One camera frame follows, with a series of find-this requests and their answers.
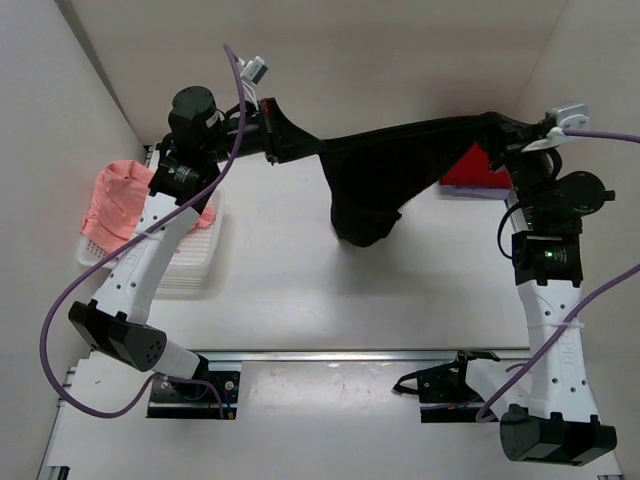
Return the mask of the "black t-shirt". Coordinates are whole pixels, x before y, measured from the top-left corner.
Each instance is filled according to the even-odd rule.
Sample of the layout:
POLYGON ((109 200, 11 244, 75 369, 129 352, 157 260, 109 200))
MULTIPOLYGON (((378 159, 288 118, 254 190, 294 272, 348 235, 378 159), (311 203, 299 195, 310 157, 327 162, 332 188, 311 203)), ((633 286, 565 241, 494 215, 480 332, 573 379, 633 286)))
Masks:
POLYGON ((407 202, 438 182, 472 145, 492 159, 492 130, 503 121, 521 122, 486 112, 319 139, 282 112, 279 163, 318 156, 330 188, 334 233, 369 247, 390 233, 407 202))

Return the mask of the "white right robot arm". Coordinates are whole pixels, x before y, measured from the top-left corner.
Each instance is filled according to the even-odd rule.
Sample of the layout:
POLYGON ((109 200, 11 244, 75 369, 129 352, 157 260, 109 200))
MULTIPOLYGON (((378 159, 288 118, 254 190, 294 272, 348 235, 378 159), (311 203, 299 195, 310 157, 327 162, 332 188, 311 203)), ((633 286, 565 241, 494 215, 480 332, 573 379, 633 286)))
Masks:
POLYGON ((571 127, 586 130, 586 116, 507 124, 490 151, 492 168, 507 171, 512 183, 503 222, 514 231, 505 256, 525 312, 530 359, 506 366, 492 352, 461 351, 450 363, 402 376, 393 388, 419 397, 425 411, 475 406, 478 422, 498 423, 503 452, 516 462, 583 466, 617 444, 587 378, 578 318, 582 220, 615 194, 593 174, 561 174, 557 149, 571 127))

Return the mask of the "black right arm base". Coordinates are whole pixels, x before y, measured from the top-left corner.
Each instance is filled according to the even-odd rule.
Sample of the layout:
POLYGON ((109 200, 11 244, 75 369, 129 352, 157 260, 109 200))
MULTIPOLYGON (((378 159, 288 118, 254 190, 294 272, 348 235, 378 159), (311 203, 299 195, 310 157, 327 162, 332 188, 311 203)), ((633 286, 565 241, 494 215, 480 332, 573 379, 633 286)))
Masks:
POLYGON ((418 398, 422 424, 474 423, 484 400, 470 387, 466 374, 469 364, 479 360, 500 362, 490 351, 459 350, 448 363, 401 376, 392 392, 418 398))

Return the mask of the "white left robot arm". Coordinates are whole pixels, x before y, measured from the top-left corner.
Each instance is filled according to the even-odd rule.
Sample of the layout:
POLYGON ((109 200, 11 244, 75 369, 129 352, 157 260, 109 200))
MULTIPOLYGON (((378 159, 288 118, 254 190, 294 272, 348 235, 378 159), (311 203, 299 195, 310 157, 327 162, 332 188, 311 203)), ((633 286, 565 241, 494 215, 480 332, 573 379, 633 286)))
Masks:
POLYGON ((115 266, 93 297, 74 302, 68 317, 92 349, 141 372, 193 382, 205 378, 205 359, 148 325, 151 303, 223 178, 218 164, 268 149, 269 102, 241 100, 222 113, 210 90, 187 87, 172 101, 169 127, 132 239, 117 249, 115 266))

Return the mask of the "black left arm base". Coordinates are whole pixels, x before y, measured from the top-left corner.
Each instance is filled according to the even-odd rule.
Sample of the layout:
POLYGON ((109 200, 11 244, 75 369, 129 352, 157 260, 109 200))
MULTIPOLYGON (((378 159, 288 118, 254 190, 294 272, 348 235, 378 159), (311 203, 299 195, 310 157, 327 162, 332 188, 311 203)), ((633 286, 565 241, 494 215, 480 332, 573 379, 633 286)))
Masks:
POLYGON ((147 403, 148 419, 224 420, 237 418, 241 364, 210 361, 201 383, 154 380, 147 403))

